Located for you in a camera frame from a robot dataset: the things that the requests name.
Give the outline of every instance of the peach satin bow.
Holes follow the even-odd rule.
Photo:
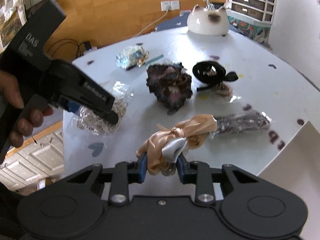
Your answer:
[[[209,132],[217,130],[217,121],[211,114],[198,114],[190,120],[177,123],[172,129],[158,125],[161,130],[154,133],[137,151],[137,156],[147,152],[147,168],[151,175],[169,168],[169,164],[162,156],[162,148],[172,139],[186,137],[189,149],[196,149],[203,145]]]

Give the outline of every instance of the yellow stain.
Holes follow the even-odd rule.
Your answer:
[[[200,100],[207,100],[208,99],[208,95],[199,95],[198,98]]]

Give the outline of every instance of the wooden edge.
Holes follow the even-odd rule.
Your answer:
[[[49,126],[48,128],[44,129],[43,131],[41,131],[40,133],[36,134],[33,136],[33,138],[37,141],[39,139],[41,139],[44,136],[47,136],[48,134],[60,129],[62,127],[62,121],[56,122],[55,124],[53,124],[52,126]],[[11,150],[9,150],[5,156],[5,159],[9,158],[10,156],[14,155],[15,153],[17,153],[18,151],[22,150],[24,147],[27,147],[28,145],[34,143],[33,138],[30,137],[28,139],[26,139],[23,142],[23,145],[19,148],[12,148]]]

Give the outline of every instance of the white power cord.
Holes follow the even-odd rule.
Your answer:
[[[141,30],[141,32],[139,32],[138,34],[134,35],[134,37],[137,37],[139,36],[141,33],[143,33],[147,28],[149,28],[150,26],[152,26],[153,24],[155,24],[156,22],[160,21],[161,19],[163,19],[167,14],[168,14],[168,11],[170,10],[171,8],[169,6],[167,6],[167,11],[165,12],[165,14],[163,16],[161,16],[159,19],[155,20],[154,22],[150,23],[147,27],[143,28]]]

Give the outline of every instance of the wooden wall panel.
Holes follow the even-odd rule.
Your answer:
[[[63,38],[72,38],[79,43],[89,40],[98,48],[130,38],[164,14],[161,1],[164,0],[57,0],[67,18],[51,36],[46,48]],[[192,9],[197,3],[204,5],[202,0],[180,0],[180,8]],[[178,10],[169,11],[162,21],[177,15]],[[75,53],[76,46],[67,44],[54,57],[73,60]]]

